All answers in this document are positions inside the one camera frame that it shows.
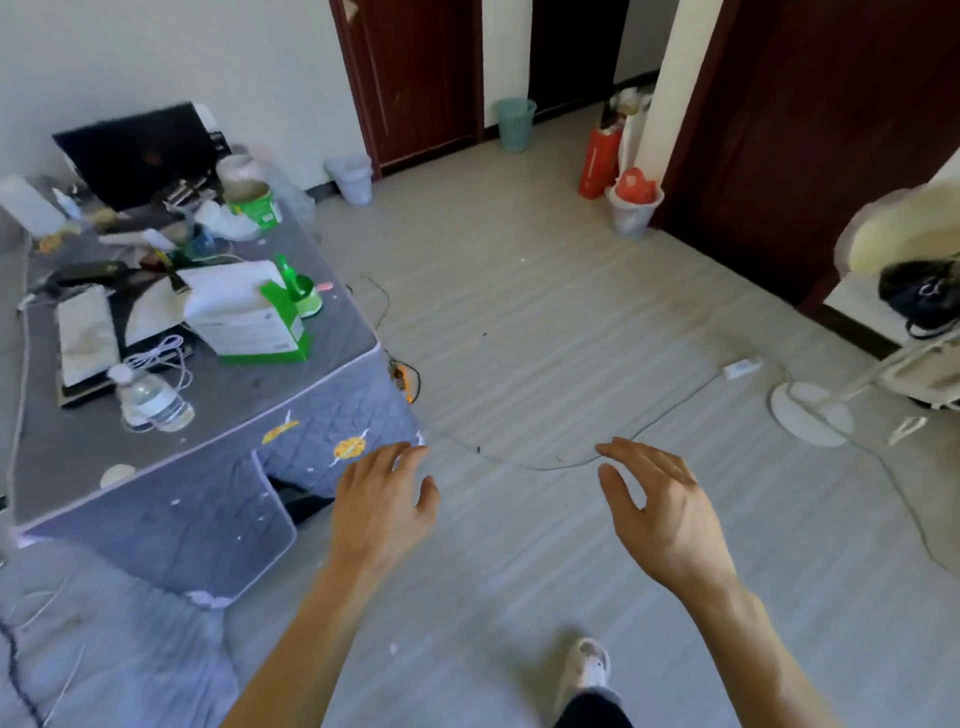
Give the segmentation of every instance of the wooden door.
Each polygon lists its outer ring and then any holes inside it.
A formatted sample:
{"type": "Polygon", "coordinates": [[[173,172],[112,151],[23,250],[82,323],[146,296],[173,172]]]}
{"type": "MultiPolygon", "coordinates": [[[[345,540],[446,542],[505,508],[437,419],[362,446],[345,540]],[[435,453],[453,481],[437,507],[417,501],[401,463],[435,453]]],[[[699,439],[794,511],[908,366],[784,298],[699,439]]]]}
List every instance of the wooden door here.
{"type": "Polygon", "coordinates": [[[477,1],[331,0],[346,27],[361,125],[381,166],[475,134],[477,1]]]}
{"type": "Polygon", "coordinates": [[[602,99],[613,86],[630,0],[533,2],[530,98],[538,113],[602,99]]]}
{"type": "Polygon", "coordinates": [[[658,223],[798,304],[864,205],[960,147],[960,3],[727,0],[658,223]]]}

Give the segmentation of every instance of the foot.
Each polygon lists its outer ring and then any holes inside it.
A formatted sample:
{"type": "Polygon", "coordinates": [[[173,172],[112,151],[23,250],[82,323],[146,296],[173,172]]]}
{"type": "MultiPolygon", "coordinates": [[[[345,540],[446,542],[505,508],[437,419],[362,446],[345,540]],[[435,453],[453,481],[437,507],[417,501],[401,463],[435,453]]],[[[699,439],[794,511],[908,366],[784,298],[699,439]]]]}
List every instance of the foot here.
{"type": "Polygon", "coordinates": [[[584,637],[566,654],[564,676],[557,692],[557,715],[577,692],[606,688],[610,682],[610,655],[596,640],[584,637]]]}

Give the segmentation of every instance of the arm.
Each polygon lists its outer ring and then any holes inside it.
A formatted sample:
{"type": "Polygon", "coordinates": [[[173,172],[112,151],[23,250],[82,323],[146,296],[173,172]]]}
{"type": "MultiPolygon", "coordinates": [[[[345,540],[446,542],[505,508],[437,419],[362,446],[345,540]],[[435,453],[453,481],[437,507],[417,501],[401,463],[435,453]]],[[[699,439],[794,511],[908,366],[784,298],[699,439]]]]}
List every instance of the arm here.
{"type": "Polygon", "coordinates": [[[414,476],[428,451],[388,445],[344,471],[327,564],[223,728],[317,728],[323,722],[367,604],[436,522],[440,492],[433,478],[423,480],[414,502],[414,476]]]}
{"type": "Polygon", "coordinates": [[[707,644],[744,728],[834,728],[840,723],[780,641],[760,600],[740,583],[707,494],[676,455],[622,438],[597,452],[626,466],[647,496],[636,507],[619,471],[600,485],[620,541],[673,592],[707,644]]]}

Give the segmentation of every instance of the kotatsu table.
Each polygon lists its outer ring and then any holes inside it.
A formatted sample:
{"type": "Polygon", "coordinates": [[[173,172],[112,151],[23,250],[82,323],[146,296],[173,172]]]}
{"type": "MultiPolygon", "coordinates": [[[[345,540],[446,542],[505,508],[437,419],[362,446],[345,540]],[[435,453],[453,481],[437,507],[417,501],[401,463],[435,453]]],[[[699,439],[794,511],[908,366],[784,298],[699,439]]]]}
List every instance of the kotatsu table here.
{"type": "MultiPolygon", "coordinates": [[[[208,606],[226,606],[297,536],[268,476],[324,497],[352,458],[384,443],[416,442],[418,426],[387,373],[374,332],[292,215],[266,244],[237,244],[247,259],[284,254],[316,282],[324,308],[304,321],[305,362],[229,365],[203,342],[187,360],[185,429],[136,434],[113,395],[58,407],[54,307],[23,314],[24,386],[9,492],[21,543],[68,539],[122,569],[208,606]],[[115,465],[134,472],[101,487],[115,465]]],[[[71,262],[102,259],[95,236],[71,241],[71,262]]],[[[27,280],[44,272],[27,256],[27,280]]]]}

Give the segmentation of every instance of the water bottle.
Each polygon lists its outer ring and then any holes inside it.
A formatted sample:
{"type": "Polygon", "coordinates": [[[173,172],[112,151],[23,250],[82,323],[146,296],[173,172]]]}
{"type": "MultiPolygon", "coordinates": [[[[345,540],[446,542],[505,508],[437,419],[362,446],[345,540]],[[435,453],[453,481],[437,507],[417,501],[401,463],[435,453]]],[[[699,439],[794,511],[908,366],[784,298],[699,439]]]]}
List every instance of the water bottle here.
{"type": "Polygon", "coordinates": [[[107,376],[116,382],[121,407],[161,432],[176,432],[193,420],[193,406],[165,379],[127,364],[114,364],[107,376]]]}

